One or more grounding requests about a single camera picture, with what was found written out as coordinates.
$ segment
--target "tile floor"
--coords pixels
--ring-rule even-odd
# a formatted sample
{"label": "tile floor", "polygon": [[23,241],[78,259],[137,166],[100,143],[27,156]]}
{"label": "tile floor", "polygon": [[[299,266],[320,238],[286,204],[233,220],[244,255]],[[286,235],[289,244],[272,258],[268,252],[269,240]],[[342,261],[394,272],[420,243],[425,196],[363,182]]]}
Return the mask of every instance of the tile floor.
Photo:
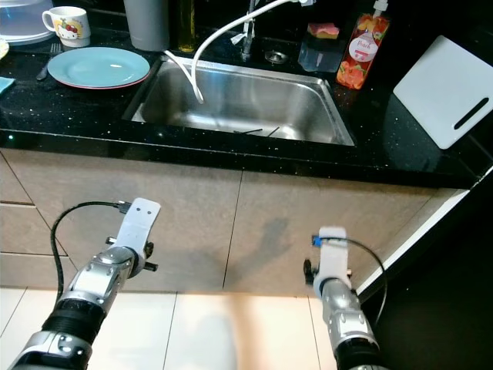
{"label": "tile floor", "polygon": [[[54,291],[1,288],[0,370],[49,316]],[[336,370],[313,298],[121,293],[89,370]]]}

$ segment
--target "white cutting board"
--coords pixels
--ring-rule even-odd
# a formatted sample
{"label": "white cutting board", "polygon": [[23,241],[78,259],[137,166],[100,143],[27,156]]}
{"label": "white cutting board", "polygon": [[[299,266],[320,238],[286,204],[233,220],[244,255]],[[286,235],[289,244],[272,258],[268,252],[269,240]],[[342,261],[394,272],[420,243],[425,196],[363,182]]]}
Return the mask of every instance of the white cutting board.
{"label": "white cutting board", "polygon": [[493,67],[438,36],[394,94],[447,149],[493,109]]}

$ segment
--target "hello kitty mug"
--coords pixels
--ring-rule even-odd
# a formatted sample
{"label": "hello kitty mug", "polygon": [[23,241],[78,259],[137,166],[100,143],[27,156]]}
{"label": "hello kitty mug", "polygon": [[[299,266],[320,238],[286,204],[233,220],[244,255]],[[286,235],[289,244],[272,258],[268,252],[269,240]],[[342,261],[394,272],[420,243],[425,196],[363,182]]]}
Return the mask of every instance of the hello kitty mug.
{"label": "hello kitty mug", "polygon": [[47,29],[56,32],[63,45],[81,48],[91,42],[91,29],[87,21],[87,13],[82,8],[57,6],[44,11],[42,19]]}

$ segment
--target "black granite countertop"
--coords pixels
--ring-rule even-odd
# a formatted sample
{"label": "black granite countertop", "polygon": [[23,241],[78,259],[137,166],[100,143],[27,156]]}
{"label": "black granite countertop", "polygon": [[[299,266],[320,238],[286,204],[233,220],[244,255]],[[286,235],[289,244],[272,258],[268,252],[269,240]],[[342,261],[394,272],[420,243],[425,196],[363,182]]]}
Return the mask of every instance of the black granite countertop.
{"label": "black granite countertop", "polygon": [[[159,58],[135,50],[127,32],[93,29],[92,34],[92,46],[132,50],[151,64]],[[466,163],[482,154],[464,146],[440,150],[391,86],[376,79],[368,79],[358,92],[324,75],[356,146],[238,135],[123,119],[139,86],[76,89],[51,76],[37,82],[52,41],[14,49],[0,61],[0,76],[16,80],[0,95],[1,147],[423,187],[470,188],[481,176],[482,167],[474,171]],[[244,64],[228,45],[225,39],[213,43],[203,58]],[[259,40],[254,45],[248,66],[304,73],[296,61],[296,44]],[[274,48],[294,58],[271,66],[260,55]]]}

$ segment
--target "gray cup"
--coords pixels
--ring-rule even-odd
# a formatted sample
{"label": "gray cup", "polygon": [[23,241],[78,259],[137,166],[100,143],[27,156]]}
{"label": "gray cup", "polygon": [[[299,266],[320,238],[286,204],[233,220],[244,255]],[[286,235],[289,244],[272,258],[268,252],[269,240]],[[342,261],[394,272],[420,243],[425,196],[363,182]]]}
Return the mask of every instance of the gray cup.
{"label": "gray cup", "polygon": [[124,0],[132,45],[148,52],[169,48],[168,0]]}

